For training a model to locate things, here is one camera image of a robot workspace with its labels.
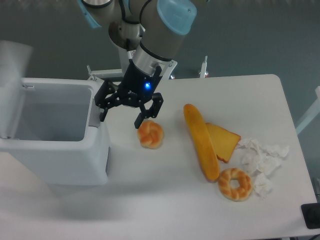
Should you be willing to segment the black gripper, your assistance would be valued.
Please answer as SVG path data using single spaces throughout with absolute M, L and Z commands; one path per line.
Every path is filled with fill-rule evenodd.
M 162 68 L 156 65 L 153 75 L 141 71 L 133 62 L 130 62 L 124 77 L 119 85 L 111 80 L 103 81 L 94 96 L 95 105 L 102 109 L 99 114 L 100 122 L 104 122 L 108 110 L 119 105 L 140 109 L 134 126 L 139 129 L 144 120 L 156 118 L 164 102 L 162 94 L 155 93 L 160 83 Z M 152 105 L 146 109 L 145 103 L 152 100 Z

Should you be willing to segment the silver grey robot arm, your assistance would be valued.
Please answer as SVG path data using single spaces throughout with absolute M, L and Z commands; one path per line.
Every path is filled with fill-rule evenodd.
M 100 121 L 108 110 L 119 105 L 139 108 L 134 122 L 156 118 L 163 97 L 156 88 L 185 36 L 190 32 L 199 7 L 206 0 L 80 0 L 79 6 L 90 23 L 98 27 L 117 25 L 128 52 L 134 55 L 119 85 L 104 80 L 96 93 L 96 106 L 102 109 Z

